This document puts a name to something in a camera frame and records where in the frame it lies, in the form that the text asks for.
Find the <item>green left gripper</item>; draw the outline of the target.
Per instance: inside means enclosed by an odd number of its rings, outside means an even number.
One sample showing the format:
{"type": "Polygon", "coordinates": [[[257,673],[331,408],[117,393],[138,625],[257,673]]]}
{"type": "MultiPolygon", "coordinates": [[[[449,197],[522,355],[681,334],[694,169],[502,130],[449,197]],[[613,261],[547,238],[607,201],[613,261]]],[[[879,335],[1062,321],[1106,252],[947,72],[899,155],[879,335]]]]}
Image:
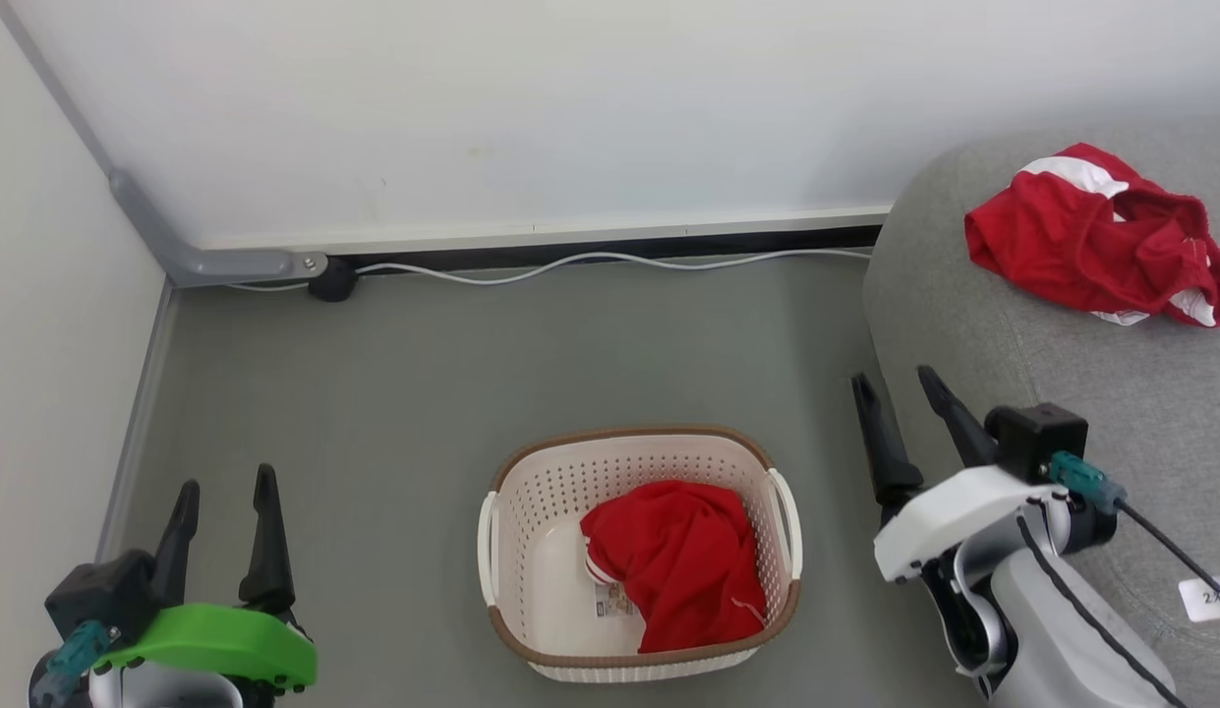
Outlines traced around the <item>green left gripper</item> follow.
{"type": "Polygon", "coordinates": [[[238,601],[250,610],[205,602],[183,605],[200,494],[196,480],[182,485],[154,555],[152,591],[161,608],[170,609],[155,616],[135,645],[102,654],[98,666],[155,663],[262,681],[274,688],[314,686],[318,682],[318,649],[285,619],[273,616],[289,613],[296,601],[274,469],[261,463],[253,494],[257,524],[249,568],[238,583],[238,601]]]}

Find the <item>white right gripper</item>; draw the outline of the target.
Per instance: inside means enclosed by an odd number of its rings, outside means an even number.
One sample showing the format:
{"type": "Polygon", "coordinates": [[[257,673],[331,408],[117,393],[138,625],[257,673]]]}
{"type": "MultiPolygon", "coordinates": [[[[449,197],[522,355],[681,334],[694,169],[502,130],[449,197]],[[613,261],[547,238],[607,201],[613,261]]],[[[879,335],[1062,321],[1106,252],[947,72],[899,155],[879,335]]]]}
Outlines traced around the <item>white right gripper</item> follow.
{"type": "Polygon", "coordinates": [[[897,511],[874,540],[884,581],[915,579],[928,562],[992,527],[1028,502],[1068,492],[1058,483],[1026,483],[993,465],[997,443],[978,417],[953,394],[933,367],[919,366],[928,406],[943,421],[963,470],[925,489],[924,475],[906,457],[900,435],[884,421],[883,406],[866,375],[849,380],[864,439],[874,498],[881,511],[897,511]]]}

